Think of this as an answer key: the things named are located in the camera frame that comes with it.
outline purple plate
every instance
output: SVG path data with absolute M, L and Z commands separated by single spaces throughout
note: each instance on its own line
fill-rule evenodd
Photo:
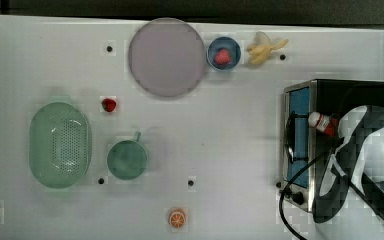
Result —
M 192 91 L 204 75 L 204 43 L 190 25 L 159 18 L 143 26 L 129 48 L 133 77 L 147 91 L 175 97 Z

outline blue bowl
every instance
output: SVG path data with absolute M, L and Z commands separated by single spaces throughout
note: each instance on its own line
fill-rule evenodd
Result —
M 220 65 L 214 61 L 214 58 L 221 49 L 227 49 L 230 53 L 232 59 L 227 64 Z M 230 37 L 216 38 L 207 49 L 208 64 L 216 70 L 232 70 L 239 63 L 239 60 L 241 60 L 241 48 L 239 44 Z

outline green basket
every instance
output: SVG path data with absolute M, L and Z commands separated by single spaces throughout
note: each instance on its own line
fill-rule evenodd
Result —
M 86 173 L 91 159 L 91 129 L 86 117 L 64 102 L 41 108 L 30 125 L 29 165 L 49 188 L 67 188 Z

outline green mug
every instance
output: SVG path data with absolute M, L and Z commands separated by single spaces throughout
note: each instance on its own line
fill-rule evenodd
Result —
M 124 140 L 114 145 L 107 157 L 110 172 L 121 180 L 139 177 L 148 165 L 148 155 L 139 143 L 141 133 L 136 132 L 133 140 Z

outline microwave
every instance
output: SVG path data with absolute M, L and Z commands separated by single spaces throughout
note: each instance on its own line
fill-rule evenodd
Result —
M 312 112 L 334 114 L 338 119 L 361 105 L 384 107 L 384 82 L 314 79 L 284 89 L 282 109 L 282 155 L 280 157 L 283 190 L 288 181 L 308 162 L 326 151 L 329 136 L 308 126 Z M 327 159 L 318 161 L 291 185 L 286 201 L 311 213 Z

